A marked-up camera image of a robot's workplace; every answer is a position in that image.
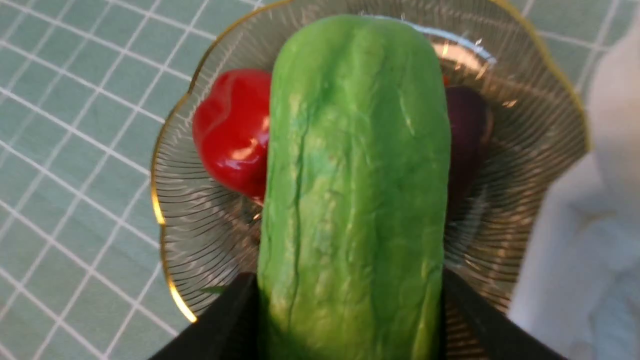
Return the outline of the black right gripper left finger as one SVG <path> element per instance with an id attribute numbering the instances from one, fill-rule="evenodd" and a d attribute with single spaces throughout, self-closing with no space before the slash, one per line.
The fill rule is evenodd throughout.
<path id="1" fill-rule="evenodd" d="M 258 360 L 259 294 L 256 274 L 238 275 L 152 360 Z"/>

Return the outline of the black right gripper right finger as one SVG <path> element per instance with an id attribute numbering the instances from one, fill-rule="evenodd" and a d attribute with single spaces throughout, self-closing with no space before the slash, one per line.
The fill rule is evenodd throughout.
<path id="1" fill-rule="evenodd" d="M 443 271 L 442 360 L 563 360 L 452 269 Z"/>

